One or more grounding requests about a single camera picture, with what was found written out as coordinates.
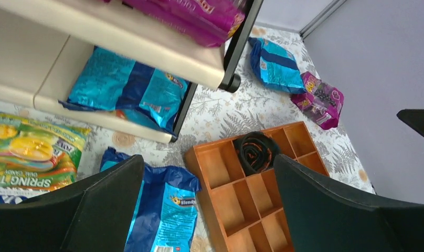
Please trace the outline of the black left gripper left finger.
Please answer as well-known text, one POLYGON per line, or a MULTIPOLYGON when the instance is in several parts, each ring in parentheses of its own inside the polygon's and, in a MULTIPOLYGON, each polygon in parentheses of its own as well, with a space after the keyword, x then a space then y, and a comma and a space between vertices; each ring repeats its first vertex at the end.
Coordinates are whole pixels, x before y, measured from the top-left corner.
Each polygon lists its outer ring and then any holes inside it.
POLYGON ((123 251, 141 155, 18 204, 0 204, 0 251, 123 251))

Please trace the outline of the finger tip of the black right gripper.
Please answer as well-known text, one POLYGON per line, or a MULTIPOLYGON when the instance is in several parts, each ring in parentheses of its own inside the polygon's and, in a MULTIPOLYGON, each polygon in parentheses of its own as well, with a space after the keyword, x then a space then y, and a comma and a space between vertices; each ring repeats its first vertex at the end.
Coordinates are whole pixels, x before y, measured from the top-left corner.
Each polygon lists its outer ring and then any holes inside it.
POLYGON ((424 109, 402 109, 397 118, 424 137, 424 109))

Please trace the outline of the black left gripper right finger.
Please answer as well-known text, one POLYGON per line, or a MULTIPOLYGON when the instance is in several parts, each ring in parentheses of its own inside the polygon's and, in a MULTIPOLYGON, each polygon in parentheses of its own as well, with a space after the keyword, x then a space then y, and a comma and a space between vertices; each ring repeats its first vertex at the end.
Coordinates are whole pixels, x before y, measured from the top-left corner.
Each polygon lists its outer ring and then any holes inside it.
POLYGON ((295 251, 424 251, 424 204, 359 190, 285 155, 273 169, 295 251))

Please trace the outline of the blue candy bag corner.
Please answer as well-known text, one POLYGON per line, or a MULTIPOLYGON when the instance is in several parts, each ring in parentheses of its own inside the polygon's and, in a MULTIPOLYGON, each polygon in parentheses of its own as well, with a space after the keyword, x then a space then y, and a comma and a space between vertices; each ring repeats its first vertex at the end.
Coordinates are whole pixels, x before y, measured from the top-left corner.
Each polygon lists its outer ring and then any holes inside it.
POLYGON ((291 94, 305 93, 301 73, 291 52, 267 39, 250 37, 250 67, 267 88, 291 94))

